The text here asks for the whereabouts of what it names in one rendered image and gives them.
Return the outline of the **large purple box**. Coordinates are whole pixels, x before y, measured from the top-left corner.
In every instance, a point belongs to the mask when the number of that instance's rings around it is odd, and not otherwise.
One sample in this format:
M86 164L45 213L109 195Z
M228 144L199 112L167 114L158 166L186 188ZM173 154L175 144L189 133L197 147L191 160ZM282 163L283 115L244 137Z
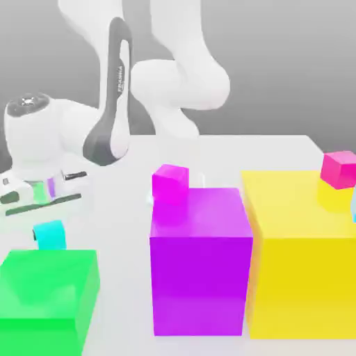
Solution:
M149 235L156 336L240 336L253 233L237 188L155 202Z

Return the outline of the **small cyan cube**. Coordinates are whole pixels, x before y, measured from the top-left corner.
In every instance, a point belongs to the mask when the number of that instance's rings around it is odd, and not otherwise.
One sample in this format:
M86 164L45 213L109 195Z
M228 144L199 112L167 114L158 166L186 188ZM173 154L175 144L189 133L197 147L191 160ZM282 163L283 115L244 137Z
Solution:
M53 220L33 226L33 237L39 250L65 250L65 228L61 220Z

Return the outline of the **large green box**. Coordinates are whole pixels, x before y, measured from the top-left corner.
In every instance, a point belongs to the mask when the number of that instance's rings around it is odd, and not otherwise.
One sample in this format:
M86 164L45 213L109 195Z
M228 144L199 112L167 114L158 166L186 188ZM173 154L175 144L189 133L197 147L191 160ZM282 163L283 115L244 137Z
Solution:
M0 265L0 356L82 356L100 288L94 250L12 250Z

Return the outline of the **large yellow box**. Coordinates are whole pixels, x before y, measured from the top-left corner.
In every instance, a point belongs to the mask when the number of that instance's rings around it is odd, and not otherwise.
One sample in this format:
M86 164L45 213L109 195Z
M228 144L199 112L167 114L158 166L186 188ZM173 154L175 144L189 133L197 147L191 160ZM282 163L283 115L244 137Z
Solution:
M356 339L351 188L316 170L244 170L253 232L246 302L253 339Z

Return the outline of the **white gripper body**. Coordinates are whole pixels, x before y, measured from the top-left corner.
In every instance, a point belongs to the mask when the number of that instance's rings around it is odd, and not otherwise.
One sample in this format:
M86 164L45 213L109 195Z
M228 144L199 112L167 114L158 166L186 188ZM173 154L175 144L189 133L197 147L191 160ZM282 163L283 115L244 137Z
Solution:
M46 204L27 204L0 211L0 232L23 230L52 220L80 216L90 208L90 198L84 193L60 197Z

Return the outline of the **small magenta cube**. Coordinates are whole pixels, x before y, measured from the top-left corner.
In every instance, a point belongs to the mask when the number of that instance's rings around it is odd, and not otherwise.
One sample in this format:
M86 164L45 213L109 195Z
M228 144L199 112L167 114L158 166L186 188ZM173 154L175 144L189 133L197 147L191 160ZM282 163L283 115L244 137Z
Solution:
M188 190L189 169L186 167L163 164L152 174L153 205L183 207L188 200Z

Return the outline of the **small pink cube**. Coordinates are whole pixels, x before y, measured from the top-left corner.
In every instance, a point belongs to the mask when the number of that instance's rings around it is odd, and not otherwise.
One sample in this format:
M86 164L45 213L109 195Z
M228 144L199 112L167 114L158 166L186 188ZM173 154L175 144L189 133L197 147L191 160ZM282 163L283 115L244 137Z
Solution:
M356 154L351 151L324 153L321 179L335 189L356 185Z

